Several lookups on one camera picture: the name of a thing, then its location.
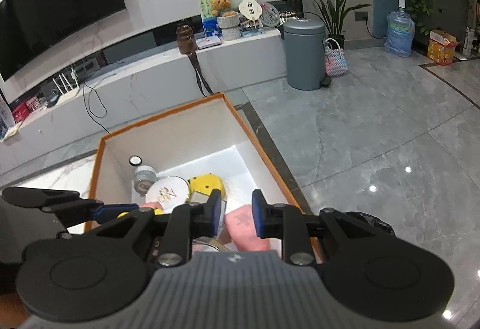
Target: gray trash can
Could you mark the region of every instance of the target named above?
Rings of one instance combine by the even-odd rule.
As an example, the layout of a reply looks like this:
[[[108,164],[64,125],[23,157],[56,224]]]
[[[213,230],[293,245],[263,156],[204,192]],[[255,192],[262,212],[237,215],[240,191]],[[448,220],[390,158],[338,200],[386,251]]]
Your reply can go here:
[[[325,78],[325,24],[319,19],[295,19],[283,24],[286,79],[298,90],[317,90]]]

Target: knitted basket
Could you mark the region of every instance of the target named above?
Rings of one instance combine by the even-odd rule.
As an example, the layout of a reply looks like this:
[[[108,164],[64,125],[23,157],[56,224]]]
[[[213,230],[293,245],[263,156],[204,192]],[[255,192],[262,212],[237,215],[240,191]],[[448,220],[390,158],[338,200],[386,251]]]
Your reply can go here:
[[[235,27],[235,26],[238,26],[240,23],[240,15],[235,14],[235,15],[229,15],[227,17],[218,17],[217,22],[220,29]]]
[[[238,26],[222,29],[222,38],[224,41],[232,41],[240,38],[240,29]]]
[[[333,48],[330,42],[335,42],[337,48]],[[333,38],[325,40],[325,71],[328,77],[340,76],[348,71],[347,61],[343,49]]]

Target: teddy bear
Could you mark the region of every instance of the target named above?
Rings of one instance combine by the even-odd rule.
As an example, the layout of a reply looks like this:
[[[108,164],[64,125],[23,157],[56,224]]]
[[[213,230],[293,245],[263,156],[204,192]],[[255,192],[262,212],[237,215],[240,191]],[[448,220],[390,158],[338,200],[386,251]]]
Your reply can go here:
[[[212,0],[212,16],[218,17],[230,7],[232,7],[231,0]]]

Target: pink object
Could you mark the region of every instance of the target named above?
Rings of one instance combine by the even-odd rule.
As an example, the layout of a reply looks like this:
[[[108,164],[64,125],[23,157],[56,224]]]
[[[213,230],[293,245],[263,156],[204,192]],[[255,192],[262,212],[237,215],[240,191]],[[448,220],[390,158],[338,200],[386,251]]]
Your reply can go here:
[[[270,241],[257,237],[251,205],[244,205],[225,216],[224,223],[239,250],[269,250]]]
[[[163,210],[162,205],[159,202],[147,202],[147,203],[142,203],[139,205],[139,207],[150,207],[151,209],[160,209]]]
[[[30,110],[31,113],[37,110],[38,108],[42,107],[42,105],[40,105],[40,102],[36,96],[27,100],[25,104],[27,105],[28,110]]]
[[[327,44],[325,47],[325,71],[327,76],[332,78],[344,74],[349,68],[343,49],[333,38],[327,38],[325,42]]]

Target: blue plastic bag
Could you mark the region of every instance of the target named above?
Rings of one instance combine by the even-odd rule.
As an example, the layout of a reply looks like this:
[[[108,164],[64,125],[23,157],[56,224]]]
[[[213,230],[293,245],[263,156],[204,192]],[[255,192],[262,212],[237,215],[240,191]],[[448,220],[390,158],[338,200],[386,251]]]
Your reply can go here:
[[[408,57],[412,53],[412,41],[415,34],[415,23],[404,11],[392,11],[388,14],[388,30],[385,49],[400,57]]]

